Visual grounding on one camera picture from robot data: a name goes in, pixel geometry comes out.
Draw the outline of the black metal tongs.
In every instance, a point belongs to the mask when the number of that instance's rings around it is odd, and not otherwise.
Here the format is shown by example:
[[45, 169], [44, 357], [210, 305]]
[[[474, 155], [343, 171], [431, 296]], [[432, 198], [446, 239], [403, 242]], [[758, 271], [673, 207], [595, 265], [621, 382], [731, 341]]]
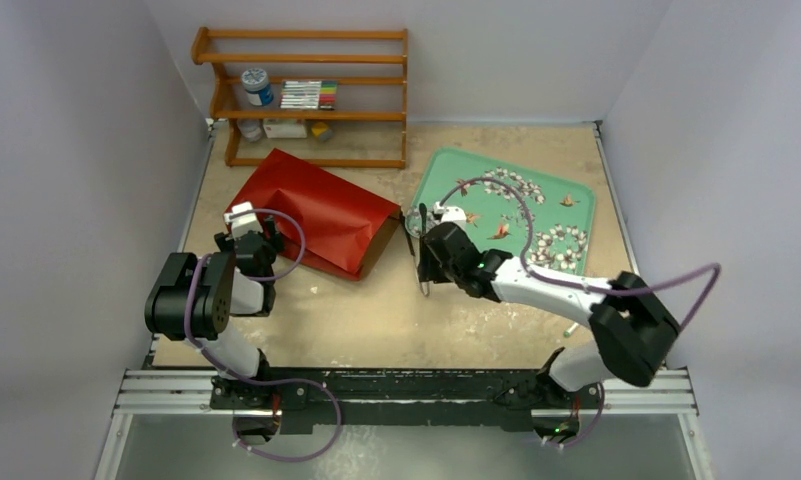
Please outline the black metal tongs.
[[419, 203], [417, 207], [417, 212], [419, 214], [421, 226], [418, 234], [418, 250], [416, 254], [413, 254], [413, 256], [417, 260], [415, 272], [416, 272], [418, 289], [421, 292], [421, 294], [425, 298], [427, 298], [430, 296], [431, 282], [428, 280], [427, 276], [430, 261], [428, 258], [428, 253], [424, 242], [424, 237], [425, 234], [427, 233], [427, 219], [428, 219], [426, 205], [424, 203]]

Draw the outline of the red paper bag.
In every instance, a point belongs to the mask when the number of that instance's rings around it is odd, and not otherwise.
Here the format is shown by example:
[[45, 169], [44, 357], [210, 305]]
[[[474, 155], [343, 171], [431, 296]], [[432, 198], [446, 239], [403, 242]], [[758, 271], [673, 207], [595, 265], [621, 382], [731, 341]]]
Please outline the red paper bag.
[[400, 206], [280, 149], [272, 150], [225, 212], [245, 202], [302, 227], [302, 264], [350, 281], [365, 278], [401, 221]]

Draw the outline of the green floral tray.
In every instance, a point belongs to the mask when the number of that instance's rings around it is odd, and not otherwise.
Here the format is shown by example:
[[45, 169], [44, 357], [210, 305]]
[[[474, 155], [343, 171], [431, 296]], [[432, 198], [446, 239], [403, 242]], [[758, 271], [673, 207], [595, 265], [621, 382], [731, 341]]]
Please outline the green floral tray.
[[519, 255], [527, 239], [524, 201], [533, 220], [529, 263], [581, 275], [585, 270], [595, 195], [585, 185], [455, 148], [437, 150], [405, 213], [406, 230], [422, 230], [419, 205], [431, 209], [453, 187], [448, 204], [465, 211], [465, 228], [481, 251]]

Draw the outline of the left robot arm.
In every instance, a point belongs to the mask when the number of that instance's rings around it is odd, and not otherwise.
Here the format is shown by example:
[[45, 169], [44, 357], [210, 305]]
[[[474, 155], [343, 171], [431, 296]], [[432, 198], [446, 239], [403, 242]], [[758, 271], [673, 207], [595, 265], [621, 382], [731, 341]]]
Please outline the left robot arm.
[[212, 407], [268, 408], [277, 389], [267, 358], [229, 321], [269, 316], [276, 300], [273, 264], [284, 239], [272, 217], [249, 214], [214, 240], [218, 250], [202, 268], [193, 253], [168, 256], [146, 300], [145, 324], [230, 369], [212, 378]]

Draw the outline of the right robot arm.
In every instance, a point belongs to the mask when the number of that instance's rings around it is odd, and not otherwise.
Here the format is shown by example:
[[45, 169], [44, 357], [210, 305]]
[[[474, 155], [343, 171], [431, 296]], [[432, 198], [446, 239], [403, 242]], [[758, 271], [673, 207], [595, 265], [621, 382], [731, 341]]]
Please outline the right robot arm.
[[541, 280], [540, 270], [525, 269], [515, 255], [479, 250], [454, 222], [431, 228], [419, 247], [423, 282], [453, 283], [472, 298], [534, 307], [591, 332], [592, 342], [560, 348], [541, 367], [537, 392], [552, 407], [607, 379], [649, 386], [682, 331], [655, 294], [634, 295], [645, 283], [631, 272], [603, 279], [553, 271]]

